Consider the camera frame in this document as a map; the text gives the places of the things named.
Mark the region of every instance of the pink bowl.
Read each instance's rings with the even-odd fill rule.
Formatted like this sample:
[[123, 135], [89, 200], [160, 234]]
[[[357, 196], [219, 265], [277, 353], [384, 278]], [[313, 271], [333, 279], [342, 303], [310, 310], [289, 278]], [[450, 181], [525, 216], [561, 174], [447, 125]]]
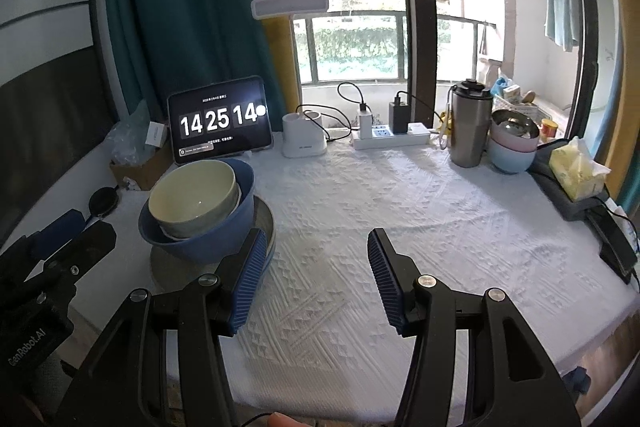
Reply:
[[539, 136], [536, 136], [535, 138], [514, 136], [503, 128], [498, 127], [498, 124], [495, 123], [495, 121], [491, 122], [490, 135], [497, 144], [516, 152], [533, 152], [538, 148], [538, 141], [540, 139]]

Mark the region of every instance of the metal railing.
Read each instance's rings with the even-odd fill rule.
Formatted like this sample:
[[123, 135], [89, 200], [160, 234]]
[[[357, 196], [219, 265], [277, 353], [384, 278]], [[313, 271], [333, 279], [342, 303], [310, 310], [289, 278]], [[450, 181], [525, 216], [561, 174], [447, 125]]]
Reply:
[[[383, 16], [383, 17], [393, 17], [395, 18], [395, 26], [396, 26], [396, 45], [398, 50], [398, 77], [397, 78], [340, 78], [336, 80], [320, 80], [318, 77], [318, 56], [316, 49], [316, 35], [314, 33], [314, 19], [319, 18], [350, 18], [357, 16]], [[397, 11], [397, 10], [350, 10], [350, 11], [339, 11], [339, 12], [324, 12], [324, 13], [313, 13], [313, 14], [304, 14], [304, 15], [295, 15], [291, 21], [291, 31], [294, 35], [294, 58], [296, 61], [296, 73], [298, 75], [298, 82], [302, 84], [303, 87], [306, 86], [331, 86], [348, 80], [354, 83], [377, 83], [377, 82], [406, 82], [406, 73], [404, 68], [404, 58], [406, 53], [405, 41], [404, 41], [404, 19], [406, 17], [406, 12]], [[475, 19], [467, 19], [465, 17], [455, 17], [453, 15], [444, 15], [438, 14], [438, 20], [444, 21], [453, 21], [460, 23], [468, 23], [473, 25], [473, 49], [472, 52], [472, 78], [476, 77], [477, 69], [478, 69], [478, 44], [479, 44], [479, 26], [488, 26], [495, 29], [495, 24], [487, 21], [478, 21]], [[308, 49], [309, 56], [309, 68], [311, 73], [311, 82], [301, 82], [300, 77], [300, 64], [298, 62], [298, 45], [295, 43], [295, 29], [294, 29], [294, 21], [295, 20], [304, 20], [305, 21], [305, 33], [306, 33], [306, 45]]]

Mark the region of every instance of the light blue towel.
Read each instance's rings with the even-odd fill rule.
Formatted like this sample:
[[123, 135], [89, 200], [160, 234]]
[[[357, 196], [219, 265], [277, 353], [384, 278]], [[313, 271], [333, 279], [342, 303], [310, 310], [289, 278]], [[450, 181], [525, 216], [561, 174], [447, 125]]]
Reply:
[[545, 35], [566, 52], [578, 45], [578, 0], [546, 0]]

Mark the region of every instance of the power strip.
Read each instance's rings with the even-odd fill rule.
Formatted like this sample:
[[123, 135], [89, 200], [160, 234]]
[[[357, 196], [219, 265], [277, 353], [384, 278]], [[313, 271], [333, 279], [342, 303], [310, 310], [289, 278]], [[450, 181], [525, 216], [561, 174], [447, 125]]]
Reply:
[[431, 142], [431, 133], [424, 124], [410, 123], [406, 134], [393, 134], [388, 125], [374, 125], [371, 128], [373, 137], [360, 138], [358, 131], [351, 134], [351, 145], [355, 150], [387, 149], [404, 145], [427, 145]]

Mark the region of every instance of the stacked bowls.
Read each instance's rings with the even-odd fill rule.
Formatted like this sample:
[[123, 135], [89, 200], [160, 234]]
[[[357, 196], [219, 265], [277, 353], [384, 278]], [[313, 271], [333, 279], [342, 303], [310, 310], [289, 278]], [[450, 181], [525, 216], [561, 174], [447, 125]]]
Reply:
[[242, 160], [201, 160], [162, 178], [138, 218], [140, 235], [197, 264], [236, 253], [254, 223], [254, 170]]
[[536, 123], [508, 109], [494, 111], [491, 120], [487, 145], [491, 162], [507, 174], [526, 171], [533, 163], [540, 140]]

